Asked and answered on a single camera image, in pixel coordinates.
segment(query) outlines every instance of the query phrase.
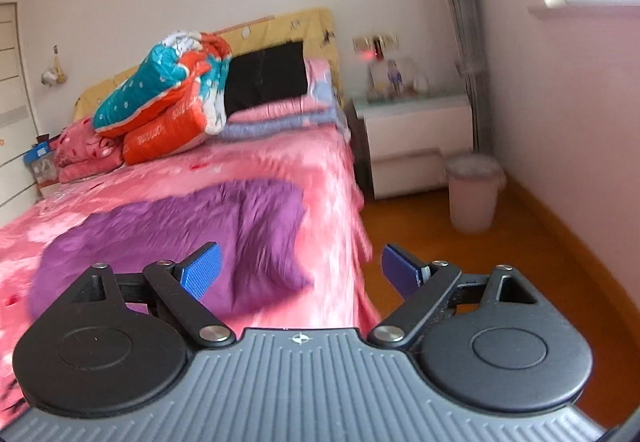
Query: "white trash can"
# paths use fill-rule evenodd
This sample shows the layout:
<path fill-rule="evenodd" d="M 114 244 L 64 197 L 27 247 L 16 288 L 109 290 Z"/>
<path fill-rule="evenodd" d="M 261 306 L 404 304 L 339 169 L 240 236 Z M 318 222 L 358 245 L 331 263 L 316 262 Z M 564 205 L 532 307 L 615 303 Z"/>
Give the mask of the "white trash can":
<path fill-rule="evenodd" d="M 494 222 L 498 193 L 506 185 L 498 160 L 470 153 L 447 162 L 449 215 L 455 229 L 478 234 Z"/>

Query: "window sill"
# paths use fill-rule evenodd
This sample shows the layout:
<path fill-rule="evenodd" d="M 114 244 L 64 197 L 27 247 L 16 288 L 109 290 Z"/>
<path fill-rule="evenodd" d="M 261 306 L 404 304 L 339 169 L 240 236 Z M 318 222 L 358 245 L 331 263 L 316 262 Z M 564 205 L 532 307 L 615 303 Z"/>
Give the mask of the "window sill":
<path fill-rule="evenodd" d="M 561 17 L 631 17 L 640 18 L 640 4 L 575 3 L 556 6 L 530 6 L 529 13 L 538 19 Z"/>

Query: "white wardrobe door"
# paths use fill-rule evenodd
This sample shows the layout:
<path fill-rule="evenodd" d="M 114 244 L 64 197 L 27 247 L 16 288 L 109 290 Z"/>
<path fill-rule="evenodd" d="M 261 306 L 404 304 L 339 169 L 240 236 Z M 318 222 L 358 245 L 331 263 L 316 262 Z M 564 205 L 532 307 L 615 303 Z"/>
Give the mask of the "white wardrobe door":
<path fill-rule="evenodd" d="M 35 138 L 20 66 L 15 5 L 0 5 L 0 226 L 21 215 L 38 196 L 22 162 Z"/>

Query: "silver screw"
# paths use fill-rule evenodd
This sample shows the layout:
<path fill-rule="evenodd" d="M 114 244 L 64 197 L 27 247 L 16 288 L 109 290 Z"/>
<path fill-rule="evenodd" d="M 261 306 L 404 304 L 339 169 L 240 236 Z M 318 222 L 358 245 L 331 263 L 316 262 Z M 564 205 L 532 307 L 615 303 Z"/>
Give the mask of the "silver screw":
<path fill-rule="evenodd" d="M 385 343 L 397 343 L 404 339 L 404 330 L 398 327 L 377 327 L 373 330 L 373 336 Z"/>
<path fill-rule="evenodd" d="M 231 337 L 231 330 L 226 327 L 210 325 L 200 329 L 200 337 L 205 341 L 221 343 Z"/>

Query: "baseboard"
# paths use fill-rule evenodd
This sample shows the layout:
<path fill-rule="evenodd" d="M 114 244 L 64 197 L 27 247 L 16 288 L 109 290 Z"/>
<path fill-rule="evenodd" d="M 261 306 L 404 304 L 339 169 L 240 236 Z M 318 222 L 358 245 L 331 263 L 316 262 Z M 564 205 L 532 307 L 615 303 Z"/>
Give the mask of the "baseboard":
<path fill-rule="evenodd" d="M 590 278 L 597 282 L 622 316 L 636 344 L 640 346 L 640 311 L 604 263 L 569 229 L 564 221 L 511 175 L 508 175 L 507 187 L 536 215 L 549 232 L 558 238 Z"/>

